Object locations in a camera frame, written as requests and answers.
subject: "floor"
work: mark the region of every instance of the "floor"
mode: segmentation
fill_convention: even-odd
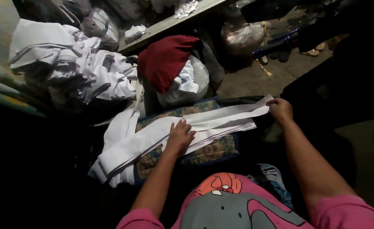
[[[317,57],[302,55],[293,50],[286,63],[270,60],[265,70],[254,62],[252,66],[225,75],[217,94],[221,99],[251,95],[279,95],[283,88],[330,58],[332,52],[324,50]],[[357,123],[335,130],[353,146],[357,162],[356,192],[374,207],[374,120]]]

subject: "white plastic bag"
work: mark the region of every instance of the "white plastic bag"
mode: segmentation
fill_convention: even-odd
[[[170,108],[175,106],[181,106],[187,103],[193,103],[202,99],[207,92],[209,75],[208,70],[201,63],[200,60],[195,58],[193,55],[190,55],[189,60],[194,70],[194,83],[198,84],[197,93],[186,92],[179,90],[178,88],[170,88],[169,91],[160,95],[157,93],[159,103],[164,108]]]

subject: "red cloth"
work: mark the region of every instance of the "red cloth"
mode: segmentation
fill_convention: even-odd
[[[138,73],[160,94],[166,93],[184,68],[197,41],[198,38],[192,36],[177,35],[150,44],[138,56]]]

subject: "plastic bag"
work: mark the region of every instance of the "plastic bag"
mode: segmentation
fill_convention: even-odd
[[[207,93],[209,83],[209,74],[207,68],[193,55],[190,55],[188,59],[191,61],[191,65],[193,66],[194,70],[193,81],[194,83],[198,84],[197,93],[185,92],[178,89],[174,91],[167,91],[163,95],[157,93],[159,103],[162,107],[170,108],[181,106],[186,103],[193,103],[202,99],[205,93]]]
[[[261,47],[271,27],[269,22],[246,23],[241,8],[254,0],[239,0],[221,10],[225,23],[221,29],[226,50],[233,56],[250,58]]]
[[[16,3],[21,18],[37,22],[54,22],[79,28],[92,10],[89,0],[26,0]]]
[[[81,23],[81,30],[87,37],[101,38],[100,49],[116,52],[119,46],[119,29],[112,15],[103,9],[94,8]]]
[[[125,20],[143,16],[143,8],[138,0],[106,0],[106,2]]]
[[[269,22],[257,22],[236,27],[226,22],[221,29],[221,38],[228,53],[236,57],[250,58],[252,52],[261,47],[270,26]]]

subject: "garbage bag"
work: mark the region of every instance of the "garbage bag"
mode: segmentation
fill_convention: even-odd
[[[193,66],[194,76],[193,81],[198,85],[196,93],[182,91],[179,88],[173,86],[166,93],[160,95],[157,93],[159,103],[164,108],[170,108],[175,106],[181,106],[187,103],[193,103],[202,99],[207,92],[209,83],[208,70],[200,60],[193,55],[188,58]]]
[[[221,38],[229,54],[250,58],[260,48],[271,27],[269,22],[244,23],[237,27],[226,22],[221,29]]]

